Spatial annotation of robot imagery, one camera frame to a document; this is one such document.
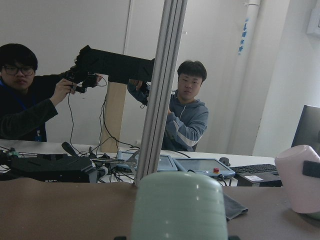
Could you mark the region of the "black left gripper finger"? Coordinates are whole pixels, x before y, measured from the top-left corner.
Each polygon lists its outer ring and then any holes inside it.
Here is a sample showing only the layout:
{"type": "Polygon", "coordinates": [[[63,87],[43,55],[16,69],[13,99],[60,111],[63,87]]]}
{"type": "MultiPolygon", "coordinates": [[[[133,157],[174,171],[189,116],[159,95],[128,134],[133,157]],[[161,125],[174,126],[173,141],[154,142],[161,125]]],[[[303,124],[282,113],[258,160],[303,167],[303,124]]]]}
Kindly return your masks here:
{"type": "Polygon", "coordinates": [[[303,162],[302,174],[308,177],[320,177],[320,163],[305,160],[303,162]]]}

